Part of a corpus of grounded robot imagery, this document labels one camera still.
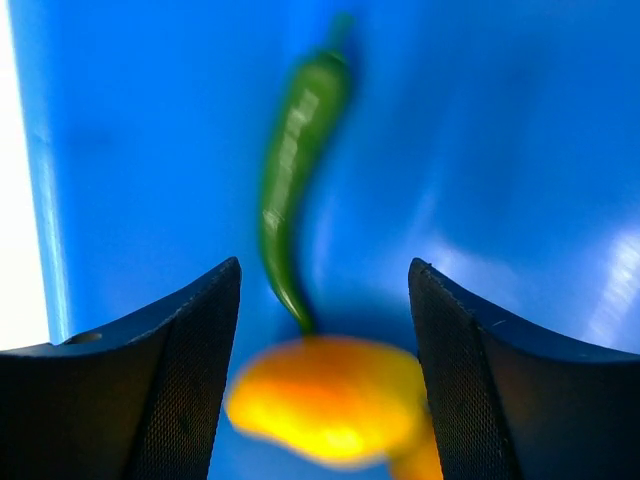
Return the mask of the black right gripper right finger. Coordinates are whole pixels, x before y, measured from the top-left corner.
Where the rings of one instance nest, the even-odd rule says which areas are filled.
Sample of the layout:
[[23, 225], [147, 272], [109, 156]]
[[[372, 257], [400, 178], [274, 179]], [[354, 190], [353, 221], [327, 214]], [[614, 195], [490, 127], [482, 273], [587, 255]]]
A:
[[411, 314], [448, 479], [635, 479], [639, 358], [529, 322], [422, 259]]

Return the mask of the small green chili pepper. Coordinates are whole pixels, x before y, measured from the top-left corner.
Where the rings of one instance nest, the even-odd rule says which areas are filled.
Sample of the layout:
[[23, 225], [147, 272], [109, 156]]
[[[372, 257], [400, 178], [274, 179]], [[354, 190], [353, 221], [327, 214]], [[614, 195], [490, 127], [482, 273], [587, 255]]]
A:
[[259, 248], [273, 293], [303, 335], [316, 331], [294, 261], [298, 209], [351, 94], [347, 43], [353, 17], [339, 13], [326, 40], [293, 69], [266, 150]]

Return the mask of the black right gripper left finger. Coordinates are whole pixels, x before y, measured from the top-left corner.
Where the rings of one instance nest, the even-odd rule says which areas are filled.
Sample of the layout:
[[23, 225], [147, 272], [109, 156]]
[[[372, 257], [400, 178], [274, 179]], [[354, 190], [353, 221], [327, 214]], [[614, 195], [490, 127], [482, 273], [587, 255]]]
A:
[[5, 479], [204, 479], [238, 319], [229, 258], [66, 342], [1, 355]]

